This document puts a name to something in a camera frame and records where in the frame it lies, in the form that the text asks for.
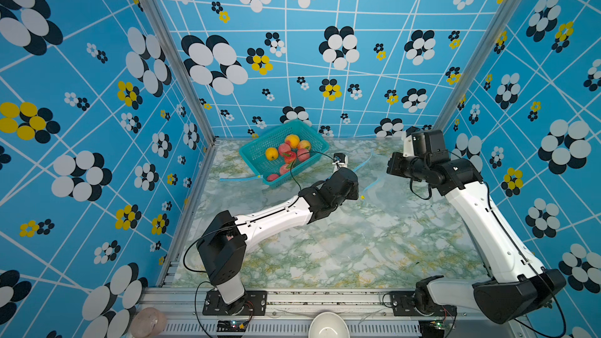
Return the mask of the teal plastic mesh basket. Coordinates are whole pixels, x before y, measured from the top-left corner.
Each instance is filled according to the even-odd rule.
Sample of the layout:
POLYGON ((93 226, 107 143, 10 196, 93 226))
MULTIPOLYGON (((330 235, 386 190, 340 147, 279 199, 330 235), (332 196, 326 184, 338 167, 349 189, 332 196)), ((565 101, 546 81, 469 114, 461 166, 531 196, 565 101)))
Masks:
POLYGON ((242 146, 239 154, 255 175, 262 176, 264 184, 276 187, 291 180, 293 175, 307 170, 329 149, 330 144, 316 130, 300 120, 293 120, 242 146), (288 135, 297 135, 300 138, 295 150, 284 142, 288 135), (266 159, 265 151, 269 147, 279 151, 280 156, 277 160, 266 159), (297 154, 297 159, 292 164, 286 164, 281 156, 288 151, 297 154))

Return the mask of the yellow round peach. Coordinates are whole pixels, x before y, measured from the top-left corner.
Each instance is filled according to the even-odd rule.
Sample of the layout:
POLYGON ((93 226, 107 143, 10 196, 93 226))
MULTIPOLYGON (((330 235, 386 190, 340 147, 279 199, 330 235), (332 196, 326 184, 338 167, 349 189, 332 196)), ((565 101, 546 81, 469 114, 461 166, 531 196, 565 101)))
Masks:
POLYGON ((265 151, 265 157, 268 161, 275 161, 279 158, 279 156, 280 156, 280 153, 277 150, 277 148, 269 147, 265 151))

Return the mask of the clear zip bag blue zipper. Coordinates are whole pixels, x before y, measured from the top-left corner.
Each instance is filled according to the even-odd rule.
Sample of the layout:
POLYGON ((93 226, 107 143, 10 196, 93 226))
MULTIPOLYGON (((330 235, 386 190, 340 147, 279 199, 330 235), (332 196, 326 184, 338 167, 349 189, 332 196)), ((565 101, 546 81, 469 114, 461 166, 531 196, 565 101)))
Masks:
POLYGON ((253 181, 253 180, 261 180, 261 179, 262 179, 261 175, 253 175, 253 176, 240 177, 240 178, 220 178, 219 181, 221 181, 221 182, 248 182, 248 181, 253 181))

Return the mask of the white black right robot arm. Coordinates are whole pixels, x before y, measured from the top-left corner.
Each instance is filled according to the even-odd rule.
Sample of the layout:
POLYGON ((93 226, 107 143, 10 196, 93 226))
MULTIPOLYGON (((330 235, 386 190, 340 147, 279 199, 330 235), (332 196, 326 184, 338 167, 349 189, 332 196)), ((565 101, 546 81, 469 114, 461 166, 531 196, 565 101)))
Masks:
POLYGON ((411 182, 426 182, 458 211, 485 263, 488 280, 467 281, 432 276, 416 283, 416 308, 430 314, 452 305, 480 311, 502 325, 540 309, 565 288, 558 269, 548 269, 530 252, 492 202, 490 189, 466 159, 426 158, 395 152, 387 173, 411 182))

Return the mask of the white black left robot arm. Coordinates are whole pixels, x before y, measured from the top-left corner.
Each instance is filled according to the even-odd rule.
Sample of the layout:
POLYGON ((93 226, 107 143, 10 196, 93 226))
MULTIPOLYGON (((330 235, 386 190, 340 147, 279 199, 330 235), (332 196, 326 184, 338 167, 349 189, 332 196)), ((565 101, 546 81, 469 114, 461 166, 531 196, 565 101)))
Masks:
POLYGON ((258 244, 283 231, 328 218, 345 201, 358 200, 358 176, 340 168, 289 200, 253 214, 218 213, 194 244, 209 282, 226 305, 246 296, 239 275, 244 258, 258 244))

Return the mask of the yellow red peach top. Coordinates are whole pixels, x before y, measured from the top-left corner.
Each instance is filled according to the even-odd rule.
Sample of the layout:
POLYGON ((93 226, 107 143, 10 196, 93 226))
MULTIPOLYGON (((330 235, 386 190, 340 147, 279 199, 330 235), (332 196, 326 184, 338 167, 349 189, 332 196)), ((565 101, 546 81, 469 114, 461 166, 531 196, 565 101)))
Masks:
POLYGON ((286 139, 284 140, 284 142, 291 149, 295 150, 298 147, 299 143, 300 143, 300 138, 297 135, 288 135, 288 136, 286 136, 286 139))

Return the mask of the white bowl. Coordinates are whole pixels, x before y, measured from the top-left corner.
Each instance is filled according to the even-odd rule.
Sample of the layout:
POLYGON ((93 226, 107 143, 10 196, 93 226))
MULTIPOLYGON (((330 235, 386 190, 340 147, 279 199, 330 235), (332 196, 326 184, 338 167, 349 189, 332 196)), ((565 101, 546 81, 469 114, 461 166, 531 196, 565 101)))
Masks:
POLYGON ((308 331, 309 338, 350 338, 350 330, 341 316, 324 311, 311 322, 308 331))

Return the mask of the pink lumpy object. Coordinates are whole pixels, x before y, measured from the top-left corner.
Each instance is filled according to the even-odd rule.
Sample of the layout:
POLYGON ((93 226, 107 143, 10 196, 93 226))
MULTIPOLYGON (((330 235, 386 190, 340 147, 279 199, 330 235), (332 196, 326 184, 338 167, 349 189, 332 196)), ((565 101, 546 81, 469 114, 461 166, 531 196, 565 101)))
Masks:
POLYGON ((135 338, 150 338, 159 336, 167 325, 167 317, 156 308, 145 308, 134 317, 130 333, 135 338))

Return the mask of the aluminium front rail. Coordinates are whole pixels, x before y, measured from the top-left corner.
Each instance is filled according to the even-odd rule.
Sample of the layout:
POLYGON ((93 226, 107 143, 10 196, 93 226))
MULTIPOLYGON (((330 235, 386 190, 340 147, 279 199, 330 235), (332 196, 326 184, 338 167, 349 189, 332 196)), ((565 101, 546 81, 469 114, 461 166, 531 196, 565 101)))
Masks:
POLYGON ((402 311, 384 291, 271 289, 231 315, 210 315, 208 289, 152 288, 139 302, 150 315, 134 329, 148 337, 532 337, 517 322, 497 325, 481 313, 444 307, 432 315, 402 311))

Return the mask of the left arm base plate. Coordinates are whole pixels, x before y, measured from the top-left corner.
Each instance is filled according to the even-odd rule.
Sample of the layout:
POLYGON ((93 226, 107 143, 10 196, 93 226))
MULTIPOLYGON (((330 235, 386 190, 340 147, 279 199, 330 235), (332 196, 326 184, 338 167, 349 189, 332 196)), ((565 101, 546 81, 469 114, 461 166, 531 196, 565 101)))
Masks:
POLYGON ((231 304, 224 302, 217 290, 207 292, 203 303, 202 315, 206 316, 264 316, 267 307, 268 292, 264 290, 248 290, 231 304))

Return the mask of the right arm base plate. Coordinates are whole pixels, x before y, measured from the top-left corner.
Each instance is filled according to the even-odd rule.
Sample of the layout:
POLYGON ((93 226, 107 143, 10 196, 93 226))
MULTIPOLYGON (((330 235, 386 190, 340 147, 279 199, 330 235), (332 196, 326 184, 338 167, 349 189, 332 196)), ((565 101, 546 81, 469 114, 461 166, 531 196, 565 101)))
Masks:
POLYGON ((455 317, 457 307, 437 305, 420 290, 391 291, 389 301, 383 300, 397 317, 455 317))

